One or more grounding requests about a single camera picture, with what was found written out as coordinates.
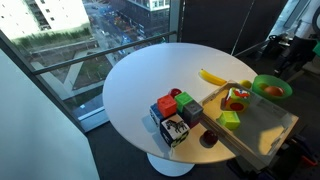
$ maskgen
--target blue block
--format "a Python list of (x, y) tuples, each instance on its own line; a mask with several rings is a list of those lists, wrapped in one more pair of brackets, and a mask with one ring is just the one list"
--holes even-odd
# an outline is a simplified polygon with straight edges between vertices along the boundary
[(154, 123), (159, 127), (162, 120), (164, 120), (164, 117), (162, 116), (161, 112), (158, 109), (157, 103), (150, 106), (149, 109), (150, 116), (153, 119)]

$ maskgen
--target white round table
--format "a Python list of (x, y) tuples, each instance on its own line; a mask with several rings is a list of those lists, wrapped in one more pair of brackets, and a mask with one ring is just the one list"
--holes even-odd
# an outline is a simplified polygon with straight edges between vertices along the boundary
[(148, 154), (152, 166), (167, 176), (180, 176), (194, 164), (221, 162), (234, 154), (220, 141), (204, 147), (202, 124), (171, 149), (149, 115), (149, 108), (172, 88), (186, 91), (200, 102), (219, 86), (198, 75), (201, 68), (225, 80), (253, 81), (246, 64), (222, 51), (196, 44), (164, 43), (135, 51), (110, 71), (103, 87), (103, 103), (114, 128), (128, 142)]

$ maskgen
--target building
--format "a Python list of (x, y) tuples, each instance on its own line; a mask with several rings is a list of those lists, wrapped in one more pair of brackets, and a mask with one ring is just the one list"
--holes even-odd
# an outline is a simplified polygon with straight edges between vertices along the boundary
[(82, 0), (2, 0), (0, 29), (13, 40), (35, 32), (90, 29)]
[(170, 0), (112, 0), (110, 3), (141, 36), (168, 32)]

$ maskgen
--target table pedestal base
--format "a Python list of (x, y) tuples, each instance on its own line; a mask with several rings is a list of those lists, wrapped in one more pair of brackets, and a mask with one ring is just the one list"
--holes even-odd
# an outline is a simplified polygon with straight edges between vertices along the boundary
[(159, 173), (170, 177), (182, 176), (189, 172), (194, 166), (194, 164), (179, 163), (158, 158), (151, 154), (147, 154), (147, 156), (151, 165)]

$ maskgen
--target printed cube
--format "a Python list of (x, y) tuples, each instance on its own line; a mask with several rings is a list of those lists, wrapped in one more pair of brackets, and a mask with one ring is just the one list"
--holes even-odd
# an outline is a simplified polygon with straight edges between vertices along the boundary
[(243, 112), (249, 105), (250, 93), (248, 91), (230, 88), (225, 99), (225, 110)]
[(164, 118), (177, 112), (177, 103), (170, 95), (165, 95), (157, 100), (158, 109)]
[(186, 93), (186, 92), (182, 92), (178, 95), (176, 95), (174, 97), (174, 100), (177, 102), (177, 106), (178, 106), (178, 111), (180, 113), (182, 113), (183, 110), (183, 106), (185, 106), (186, 104), (188, 104), (189, 102), (191, 102), (193, 99), (192, 97)]
[(235, 111), (222, 111), (222, 114), (217, 121), (229, 130), (235, 130), (240, 125), (238, 114)]
[(157, 127), (159, 127), (159, 124), (162, 120), (164, 120), (164, 117), (162, 116), (161, 112), (159, 111), (157, 103), (150, 106), (149, 112), (150, 112), (151, 118), (153, 119), (153, 121), (155, 122)]
[(169, 147), (176, 147), (183, 142), (187, 138), (189, 130), (188, 125), (177, 114), (160, 123), (160, 134)]
[(185, 122), (188, 124), (190, 128), (192, 128), (195, 122), (199, 122), (200, 116), (203, 112), (202, 106), (200, 106), (199, 103), (197, 103), (195, 100), (192, 100), (185, 106), (183, 106), (183, 116), (182, 118), (185, 120)]

